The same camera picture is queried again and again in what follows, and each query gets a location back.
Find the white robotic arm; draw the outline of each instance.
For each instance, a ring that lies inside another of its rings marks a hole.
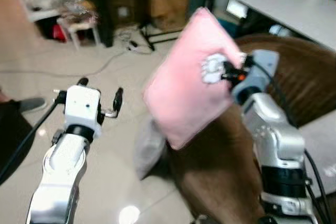
[[[60,91],[65,103],[65,130],[43,159],[42,180],[31,199],[26,224],[72,223],[88,147],[100,136],[104,117],[116,118],[120,111],[121,88],[115,95],[113,111],[104,113],[100,91],[86,87],[87,79],[81,80]]]

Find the pink pillow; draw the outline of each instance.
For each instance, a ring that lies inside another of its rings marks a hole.
[[[202,62],[215,53],[240,66],[236,44],[208,9],[199,8],[144,90],[146,106],[175,150],[233,102],[226,81],[202,82]]]

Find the white tile floor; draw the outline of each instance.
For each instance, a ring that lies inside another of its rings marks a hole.
[[[36,70],[62,74],[82,74],[99,69],[123,49],[86,47],[47,41],[26,21],[18,0],[0,0],[0,71]],[[106,119],[103,135],[95,140],[87,158],[88,168],[80,183],[80,199],[75,223],[118,223],[122,208],[134,205],[141,211],[137,223],[186,224],[191,215],[170,180],[151,176],[139,181],[132,164],[134,137],[146,116],[141,91],[162,62],[172,42],[158,45],[151,55],[127,52],[111,61],[100,74],[91,76],[90,85],[102,92],[102,105],[110,106],[119,86],[124,88],[124,104],[117,120]],[[0,73],[0,85],[15,99],[42,95],[51,101],[53,89],[66,89],[79,78],[55,78],[40,74]],[[27,115],[36,122],[43,111]],[[64,122],[59,108],[40,129],[31,151],[14,175],[0,186],[1,223],[24,223],[32,193],[41,179],[41,162],[50,140]]]

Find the red object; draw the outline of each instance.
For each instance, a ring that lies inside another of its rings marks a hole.
[[[67,38],[66,38],[66,36],[65,36],[65,34],[64,34],[60,25],[54,25],[52,28],[53,28],[52,29],[53,30],[52,31],[52,37],[55,40],[59,40],[63,43],[67,42]]]
[[[246,76],[243,75],[243,74],[240,74],[240,75],[238,76],[238,80],[239,80],[239,81],[243,81],[243,80],[245,80],[245,78],[246,78]]]

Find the brown chair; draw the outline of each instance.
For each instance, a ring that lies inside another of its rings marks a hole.
[[[279,52],[275,79],[299,126],[336,109],[334,53],[298,38],[252,35],[236,42],[244,52]],[[278,102],[272,88],[269,92]],[[239,110],[232,105],[190,145],[170,150],[173,176],[191,212],[209,215],[223,224],[255,224],[264,214],[259,203],[261,179],[253,140]]]

